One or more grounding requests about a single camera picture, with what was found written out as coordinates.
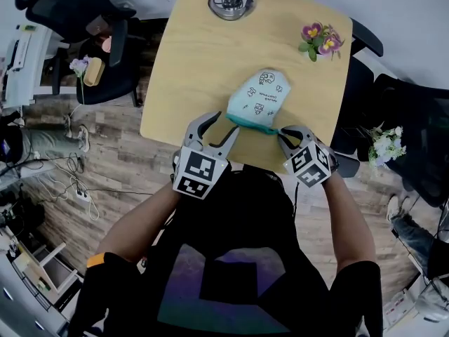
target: wooden table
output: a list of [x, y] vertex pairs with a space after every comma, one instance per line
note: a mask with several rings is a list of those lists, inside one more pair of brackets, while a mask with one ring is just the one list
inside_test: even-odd
[[[149, 82], [142, 136], [181, 145], [189, 122], [223, 111], [205, 141], [218, 143], [233, 126], [230, 95], [258, 70], [282, 71], [292, 87], [274, 128], [305, 124], [329, 145], [337, 122], [351, 50], [351, 20], [311, 0], [256, 0], [240, 20], [219, 19], [207, 0], [177, 0]], [[342, 58], [312, 62], [297, 49], [305, 25], [331, 24], [345, 43]], [[242, 128], [229, 160], [284, 172], [276, 136]]]

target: wooden floor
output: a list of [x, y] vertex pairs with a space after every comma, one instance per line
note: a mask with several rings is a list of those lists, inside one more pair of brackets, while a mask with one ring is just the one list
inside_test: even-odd
[[[139, 94], [145, 96], [151, 61], [154, 61], [158, 41], [156, 35], [144, 53], [146, 64], [142, 67]], [[39, 96], [36, 104], [25, 108], [28, 126], [62, 123], [62, 116], [78, 105], [70, 95]], [[80, 106], [72, 116], [72, 130], [84, 124], [90, 131], [91, 150], [85, 156], [85, 169], [78, 177], [91, 189], [112, 189], [153, 193], [170, 180], [172, 173], [170, 157], [176, 146], [142, 138], [139, 134], [142, 110], [131, 105], [129, 97], [109, 103]], [[58, 164], [67, 168], [65, 160]], [[49, 173], [54, 180], [70, 185], [69, 176], [54, 170]], [[46, 174], [41, 180], [53, 195], [64, 190], [59, 183], [52, 182]], [[293, 199], [295, 181], [283, 176], [284, 185]], [[24, 180], [23, 190], [33, 200], [50, 199], [36, 178]], [[360, 206], [374, 234], [377, 257], [382, 269], [384, 300], [400, 291], [416, 274], [417, 270], [407, 258], [407, 251], [390, 232], [385, 213], [389, 197], [393, 193], [404, 196], [400, 178], [386, 170], [374, 176], [368, 166], [362, 165], [355, 178], [346, 179], [357, 204]], [[99, 211], [97, 220], [89, 216], [89, 203], [78, 200], [69, 188], [67, 200], [44, 202], [46, 220], [39, 228], [48, 240], [58, 245], [65, 242], [62, 254], [79, 272], [84, 273], [86, 261], [91, 256], [110, 227], [147, 197], [138, 194], [119, 194], [92, 191], [91, 195]], [[97, 211], [91, 206], [92, 218]], [[433, 209], [418, 199], [413, 208], [415, 220], [436, 231], [439, 210]], [[326, 197], [321, 186], [311, 190], [300, 188], [297, 200], [297, 236], [302, 250], [319, 269], [326, 283], [335, 277], [336, 263], [330, 234], [330, 219]]]

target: person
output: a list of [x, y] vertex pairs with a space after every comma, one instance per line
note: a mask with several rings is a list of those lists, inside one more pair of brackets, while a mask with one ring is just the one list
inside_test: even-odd
[[77, 138], [72, 137], [70, 118], [64, 116], [64, 126], [49, 128], [20, 128], [11, 125], [20, 118], [19, 112], [0, 117], [0, 186], [7, 187], [20, 178], [16, 167], [32, 164], [35, 153], [46, 159], [48, 151], [84, 154], [90, 149], [89, 132], [80, 126]]
[[362, 317], [381, 336], [374, 239], [338, 172], [323, 184], [337, 261], [328, 289], [281, 180], [246, 167], [204, 200], [168, 183], [118, 220], [88, 260], [69, 336], [355, 336]]
[[[387, 207], [387, 220], [401, 241], [413, 250], [413, 256], [428, 279], [448, 274], [449, 264], [446, 259], [449, 256], [449, 244], [432, 236], [413, 220], [410, 215], [412, 206], [410, 197], [406, 197], [400, 205], [399, 198], [393, 195]], [[441, 281], [449, 286], [449, 278]]]

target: light blue bag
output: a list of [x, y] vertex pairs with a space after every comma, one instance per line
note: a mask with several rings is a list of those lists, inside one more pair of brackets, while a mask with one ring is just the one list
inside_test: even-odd
[[226, 117], [239, 126], [256, 128], [269, 135], [273, 120], [290, 92], [284, 75], [276, 70], [261, 70], [232, 94]]

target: power strip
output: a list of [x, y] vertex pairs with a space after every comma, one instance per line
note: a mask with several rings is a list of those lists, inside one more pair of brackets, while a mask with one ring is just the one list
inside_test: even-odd
[[86, 202], [91, 201], [91, 194], [87, 191], [76, 190], [76, 197]]

